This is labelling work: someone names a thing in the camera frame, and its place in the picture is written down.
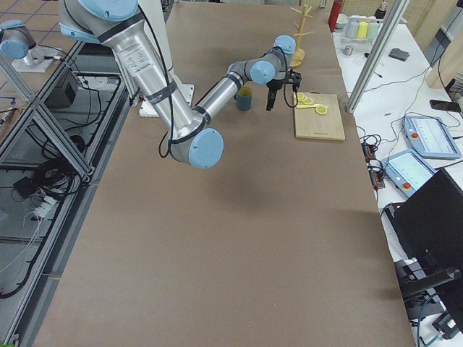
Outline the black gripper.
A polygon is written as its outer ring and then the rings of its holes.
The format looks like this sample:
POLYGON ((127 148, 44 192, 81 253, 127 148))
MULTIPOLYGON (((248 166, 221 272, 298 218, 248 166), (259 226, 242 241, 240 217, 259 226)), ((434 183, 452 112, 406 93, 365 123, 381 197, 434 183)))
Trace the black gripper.
POLYGON ((277 93, 281 89, 281 83, 267 83, 266 86, 268 88, 266 110, 271 111, 274 107, 277 93))

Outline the grey robot arm background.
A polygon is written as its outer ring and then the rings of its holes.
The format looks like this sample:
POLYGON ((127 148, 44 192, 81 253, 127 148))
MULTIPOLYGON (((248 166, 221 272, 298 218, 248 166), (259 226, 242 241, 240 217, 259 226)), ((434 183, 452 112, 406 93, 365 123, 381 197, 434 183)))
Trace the grey robot arm background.
POLYGON ((61 58, 56 48, 39 46, 21 20, 1 23, 1 53, 12 60, 17 72, 45 73, 61 58))

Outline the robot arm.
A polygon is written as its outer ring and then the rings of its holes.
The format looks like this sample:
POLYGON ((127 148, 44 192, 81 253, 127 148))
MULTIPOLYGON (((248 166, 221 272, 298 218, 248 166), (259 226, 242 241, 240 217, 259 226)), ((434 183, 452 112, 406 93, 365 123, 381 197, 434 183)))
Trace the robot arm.
POLYGON ((299 87, 300 74, 289 68, 295 40, 280 35, 260 58, 233 63, 191 107, 168 71, 157 39, 145 33, 148 24, 137 1, 59 2, 62 35, 100 43, 113 51, 167 126, 167 153, 181 163, 205 169, 220 161, 224 140, 209 124, 246 82, 268 87, 268 109, 273 108, 276 93, 284 84, 299 87))

